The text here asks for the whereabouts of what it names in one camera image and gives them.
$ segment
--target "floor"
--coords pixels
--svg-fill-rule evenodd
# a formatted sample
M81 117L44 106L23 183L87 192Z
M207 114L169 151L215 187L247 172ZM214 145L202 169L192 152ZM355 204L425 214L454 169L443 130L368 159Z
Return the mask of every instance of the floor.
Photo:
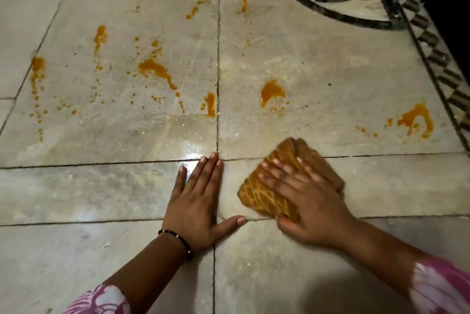
M215 150L218 217L250 221L151 313L411 312L241 205L288 136L327 157L356 216L470 270L468 135L409 16L393 0L309 1L0 0L6 312L59 314L106 279L156 235L179 164Z

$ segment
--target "tile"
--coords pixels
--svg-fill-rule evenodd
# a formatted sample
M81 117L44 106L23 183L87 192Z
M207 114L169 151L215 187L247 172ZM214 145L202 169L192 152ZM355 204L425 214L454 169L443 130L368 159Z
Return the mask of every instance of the tile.
M153 238L161 221L0 228L0 299L9 313L60 314ZM149 313L212 312L212 251L186 263Z
M60 0L0 0L0 98L16 97Z
M388 219L388 232L470 271L470 220L462 217Z
M8 114L10 113L14 104L15 100L13 99L0 100L0 130L3 126L3 123L7 120Z
M242 8L243 0L220 0L225 159L264 157L288 136L327 157L463 150L406 30L356 27L296 0L247 0ZM263 89L266 98L282 94L272 80L285 97L261 107ZM397 126L419 103L434 123L428 139L421 116L420 132Z
M219 217L245 215L236 193L259 160L225 163ZM470 213L470 160L464 153L328 158L344 179L344 200L358 217L423 216Z
M413 313L357 264L300 246L272 220L244 225L215 256L215 314Z
M192 171L197 162L184 164ZM2 169L0 225L160 220L178 167L171 162Z
M215 150L216 120L201 108L216 93L217 11L218 0L64 0L0 138L0 165Z

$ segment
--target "beaded bracelet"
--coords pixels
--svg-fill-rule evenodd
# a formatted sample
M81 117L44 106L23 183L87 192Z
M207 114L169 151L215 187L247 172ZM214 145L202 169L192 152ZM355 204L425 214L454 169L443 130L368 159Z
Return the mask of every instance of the beaded bracelet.
M181 236L179 236L176 232L172 230L160 230L158 234L160 235L161 233L170 234L176 237L177 239L179 239L183 243L183 246L186 249L186 251L188 252L188 256L186 259L188 261L191 260L191 258L193 257L193 250L191 250L191 246L186 242L184 238L182 238Z

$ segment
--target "clothing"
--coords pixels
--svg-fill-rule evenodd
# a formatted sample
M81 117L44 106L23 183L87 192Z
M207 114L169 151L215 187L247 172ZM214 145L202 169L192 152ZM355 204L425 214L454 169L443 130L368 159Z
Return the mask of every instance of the clothing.
M410 299L422 314L470 314L470 275L450 262L427 257L414 267ZM100 284L68 306L63 314L130 314L118 287Z

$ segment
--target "patterned cloth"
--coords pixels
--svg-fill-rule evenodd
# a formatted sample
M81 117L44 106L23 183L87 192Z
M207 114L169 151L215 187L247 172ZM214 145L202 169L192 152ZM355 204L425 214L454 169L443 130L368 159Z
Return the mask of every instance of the patterned cloth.
M416 263L411 302L422 314L470 314L470 275L443 259ZM118 287L100 284L68 306L63 314L131 314Z

